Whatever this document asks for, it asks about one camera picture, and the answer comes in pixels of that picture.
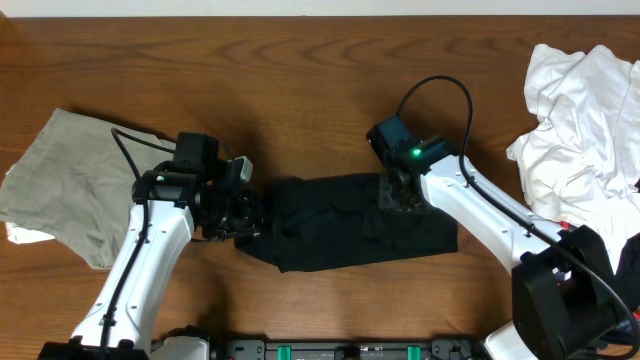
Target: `cable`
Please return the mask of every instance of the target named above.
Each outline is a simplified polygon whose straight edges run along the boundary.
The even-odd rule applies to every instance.
[[[127,139],[139,142],[140,144],[150,146],[154,149],[158,149],[158,150],[162,150],[170,153],[174,152],[171,149],[167,149],[162,146],[158,146],[158,145],[146,142],[144,140],[140,140],[116,128],[111,128],[111,134],[113,135],[113,139],[116,141],[116,144],[118,144],[118,147],[122,151],[122,155],[124,155],[125,159],[127,159],[127,162],[131,167],[131,171],[133,172],[133,175],[136,177],[137,183],[140,183],[141,181],[140,172],[138,171],[138,168],[135,162],[131,158],[131,154],[129,154],[129,151],[127,150],[127,148],[124,146],[124,144],[122,144],[122,141],[120,140],[119,135]],[[120,279],[118,280],[118,283],[116,284],[116,287],[113,290],[113,295],[111,296],[111,300],[109,301],[109,306],[107,307],[107,311],[103,317],[102,334],[100,336],[100,347],[98,348],[98,359],[100,360],[105,360],[107,356],[107,346],[109,344],[109,332],[111,331],[111,323],[113,322],[113,316],[116,311],[118,298],[120,297],[120,293],[122,292],[122,289],[124,288],[125,283],[127,282],[127,277],[129,277],[129,273],[131,272],[131,269],[133,268],[133,264],[135,263],[136,258],[140,253],[140,249],[142,248],[142,245],[144,245],[147,239],[147,233],[149,231],[148,196],[149,196],[148,193],[143,194],[143,199],[142,199],[143,220],[142,220],[142,229],[138,234],[138,242],[136,243],[136,246],[133,248],[131,257],[129,258],[129,261],[127,262],[127,265],[122,271],[122,275],[120,276]]]
[[[564,249],[562,246],[560,246],[553,239],[549,238],[547,235],[545,235],[540,230],[538,230],[533,223],[530,223],[530,222],[522,219],[517,214],[515,214],[514,212],[509,210],[507,207],[505,207],[503,204],[501,204],[500,202],[498,202],[497,200],[492,198],[489,194],[487,194],[484,191],[484,189],[482,189],[476,183],[476,181],[473,178],[473,176],[470,176],[469,173],[467,172],[467,169],[466,169],[465,164],[464,164],[464,154],[465,154],[465,152],[467,150],[467,145],[469,143],[469,135],[471,134],[471,124],[473,123],[473,100],[471,99],[471,94],[469,93],[469,90],[467,90],[466,86],[464,86],[464,84],[462,82],[460,82],[460,80],[458,80],[456,78],[453,78],[451,76],[447,76],[447,75],[430,76],[430,77],[428,77],[426,79],[423,79],[420,82],[418,82],[416,85],[414,85],[407,92],[407,94],[400,101],[400,105],[398,106],[398,109],[396,110],[396,116],[400,116],[400,112],[402,111],[402,108],[406,104],[406,102],[409,99],[409,97],[411,96],[411,94],[413,94],[413,92],[416,91],[416,89],[418,89],[420,86],[422,86],[422,85],[424,85],[424,84],[426,84],[426,83],[428,83],[429,81],[432,81],[432,80],[447,80],[447,81],[450,81],[450,82],[458,85],[458,87],[460,89],[462,89],[462,91],[464,92],[464,95],[467,98],[467,103],[469,105],[467,128],[465,130],[464,140],[462,142],[462,150],[460,151],[460,155],[458,156],[458,160],[459,160],[459,164],[460,164],[460,172],[464,176],[464,178],[467,181],[467,183],[478,194],[480,194],[480,196],[482,196],[485,200],[487,200],[489,202],[489,204],[491,204],[492,206],[496,207],[502,213],[507,215],[513,221],[515,221],[518,225],[522,226],[527,231],[529,231],[531,234],[537,236],[540,240],[544,241],[550,247],[554,248],[558,253],[560,253],[564,258],[566,258],[569,262],[571,262],[577,268],[579,268],[580,270],[582,270],[585,273],[587,273],[592,279],[594,279],[598,284],[600,284],[609,293],[609,295],[611,295],[611,297],[613,298],[614,302],[617,303],[617,305],[620,306],[624,310],[627,319],[631,323],[631,330],[632,330],[632,333],[633,333],[634,341],[633,341],[633,344],[631,346],[631,350],[629,350],[627,353],[625,353],[623,355],[603,355],[603,354],[582,354],[582,355],[587,356],[589,359],[606,359],[606,360],[622,360],[622,359],[626,360],[626,359],[631,359],[638,352],[638,350],[640,350],[640,327],[638,326],[638,320],[636,320],[636,318],[633,315],[633,313],[631,312],[631,310],[629,310],[629,307],[624,303],[622,298],[620,298],[620,296],[615,292],[615,290],[613,288],[611,288],[611,286],[609,284],[607,284],[607,282],[604,281],[600,276],[598,276],[598,274],[596,274],[593,270],[591,270],[588,266],[586,266],[582,261],[580,261],[578,258],[576,258],[571,252],[569,252],[568,250]]]

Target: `black cable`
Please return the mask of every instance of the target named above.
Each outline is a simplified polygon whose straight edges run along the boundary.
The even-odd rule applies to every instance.
[[[416,91],[416,89],[418,89],[420,86],[432,80],[447,80],[458,85],[458,87],[462,89],[462,91],[464,92],[464,95],[467,98],[467,102],[469,105],[467,128],[465,130],[464,140],[462,142],[462,150],[460,151],[458,160],[460,164],[460,172],[462,173],[462,176],[464,176],[469,186],[471,186],[478,194],[480,194],[480,196],[482,196],[485,200],[487,200],[492,206],[496,207],[502,213],[507,215],[513,221],[515,221],[518,225],[522,226],[528,232],[537,236],[540,240],[544,241],[549,246],[554,248],[558,253],[560,253],[560,255],[566,258],[569,262],[571,262],[577,268],[587,273],[598,284],[604,287],[604,289],[611,295],[614,302],[617,303],[617,305],[624,310],[627,319],[629,319],[629,322],[631,323],[631,330],[632,330],[633,339],[634,339],[631,350],[629,350],[627,353],[623,355],[602,355],[602,354],[582,354],[582,355],[587,356],[589,359],[607,359],[607,360],[631,359],[638,352],[638,350],[640,350],[640,327],[638,326],[638,320],[636,320],[631,310],[629,310],[629,307],[624,303],[624,301],[616,293],[616,291],[609,284],[607,284],[606,281],[604,281],[600,276],[598,276],[598,274],[596,274],[593,270],[591,270],[588,266],[586,266],[582,261],[576,258],[571,252],[564,249],[562,246],[558,245],[558,243],[555,242],[553,239],[549,238],[547,235],[545,235],[540,230],[538,230],[533,223],[530,223],[527,220],[521,218],[520,216],[512,212],[510,209],[508,209],[506,206],[504,206],[503,204],[495,200],[493,197],[491,197],[489,194],[487,194],[484,191],[484,189],[482,189],[476,183],[473,176],[470,176],[469,173],[467,173],[467,169],[464,164],[464,154],[467,150],[467,145],[469,143],[469,135],[471,134],[471,124],[473,123],[473,101],[471,99],[471,94],[469,93],[469,90],[467,90],[466,86],[464,86],[464,84],[460,82],[460,80],[453,78],[451,76],[447,76],[447,75],[430,76],[418,82],[407,92],[407,94],[402,98],[402,101],[400,102],[400,106],[398,106],[398,110],[396,110],[396,116],[400,116],[400,112],[402,111],[402,108],[404,107],[405,103],[407,102],[411,94],[414,91]]]
[[[129,166],[131,167],[131,171],[133,172],[133,175],[136,177],[136,182],[140,183],[141,178],[140,178],[140,172],[138,171],[138,168],[135,164],[135,162],[133,161],[133,159],[131,158],[131,154],[129,154],[129,151],[127,150],[127,148],[124,146],[124,144],[122,144],[122,141],[120,140],[119,135],[126,137],[127,139],[139,142],[140,144],[143,145],[147,145],[150,146],[154,149],[158,149],[158,150],[163,150],[163,151],[167,151],[170,153],[173,153],[174,151],[171,149],[167,149],[164,148],[162,146],[158,146],[155,144],[151,144],[149,142],[146,142],[144,140],[140,140],[136,137],[133,137],[129,134],[126,134],[116,128],[111,128],[111,134],[113,135],[113,139],[116,141],[116,144],[118,144],[118,147],[120,148],[120,150],[122,151],[122,154],[124,155],[124,157],[127,159],[127,162],[129,163]],[[120,297],[120,293],[122,292],[122,289],[124,288],[125,283],[127,282],[127,277],[129,277],[129,273],[131,272],[131,269],[133,268],[133,264],[136,261],[136,258],[138,257],[138,254],[140,253],[140,249],[142,248],[142,245],[144,245],[146,239],[147,239],[147,233],[149,231],[149,202],[148,202],[148,193],[143,194],[143,199],[142,199],[142,212],[143,212],[143,220],[142,220],[142,229],[140,230],[140,233],[138,234],[138,242],[136,243],[136,246],[133,248],[133,252],[131,253],[131,257],[129,258],[129,261],[127,262],[127,265],[125,266],[124,270],[122,271],[122,275],[120,276],[120,279],[118,280],[118,283],[116,284],[115,289],[113,290],[113,295],[111,296],[111,300],[109,301],[109,306],[107,307],[107,311],[104,314],[103,317],[103,324],[102,324],[102,335],[100,336],[100,347],[98,348],[98,358],[100,360],[105,360],[106,356],[107,356],[107,346],[109,344],[109,332],[111,331],[111,324],[113,322],[113,317],[114,317],[114,313],[116,311],[116,305],[118,303],[118,298]]]

